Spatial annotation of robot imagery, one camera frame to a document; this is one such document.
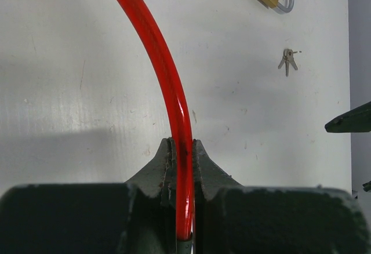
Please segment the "key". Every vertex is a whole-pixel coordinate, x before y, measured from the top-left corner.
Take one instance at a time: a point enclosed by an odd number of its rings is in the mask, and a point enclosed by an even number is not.
[[[278,65],[278,69],[280,69],[283,66],[283,64],[286,64],[286,77],[289,76],[290,64],[295,70],[298,70],[298,67],[297,67],[297,65],[295,63],[295,60],[294,60],[294,54],[297,53],[297,52],[298,51],[294,52],[291,49],[285,49],[283,51],[283,57],[282,57],[282,60],[281,60],[280,64]]]

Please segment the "white wall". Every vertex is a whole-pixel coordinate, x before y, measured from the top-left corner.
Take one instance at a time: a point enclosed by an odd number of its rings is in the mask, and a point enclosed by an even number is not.
[[[371,101],[371,0],[349,0],[351,108]],[[352,188],[371,180],[371,133],[353,133]]]
[[[351,191],[348,0],[145,0],[184,85],[194,137],[248,186]],[[122,182],[170,136],[148,56],[115,0],[0,0],[0,194]],[[299,70],[277,66],[285,48]]]

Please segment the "red tube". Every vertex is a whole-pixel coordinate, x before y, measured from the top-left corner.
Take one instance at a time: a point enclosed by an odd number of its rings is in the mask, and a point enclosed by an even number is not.
[[[194,206],[192,130],[183,87],[169,48],[143,0],[117,0],[137,31],[155,69],[177,152],[176,235],[188,240]]]

